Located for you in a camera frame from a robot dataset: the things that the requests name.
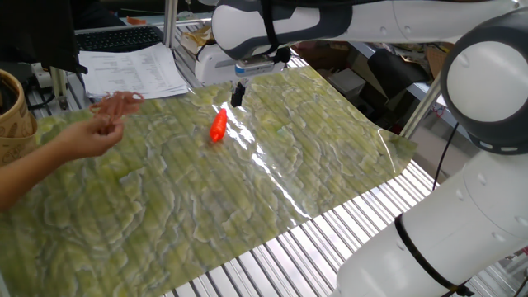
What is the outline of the person's bare hand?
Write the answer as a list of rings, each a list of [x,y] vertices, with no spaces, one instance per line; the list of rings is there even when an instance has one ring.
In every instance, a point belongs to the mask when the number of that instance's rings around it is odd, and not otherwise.
[[[92,118],[70,125],[54,138],[53,143],[67,160],[97,157],[118,144],[124,134],[121,120]]]

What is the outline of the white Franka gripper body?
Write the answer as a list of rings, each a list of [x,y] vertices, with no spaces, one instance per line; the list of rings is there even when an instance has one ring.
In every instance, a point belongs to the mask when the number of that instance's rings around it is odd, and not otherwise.
[[[230,81],[237,83],[268,73],[277,73],[285,68],[285,62],[277,55],[263,54],[240,60],[230,58],[218,45],[205,45],[196,56],[195,75],[203,85],[212,85]]]

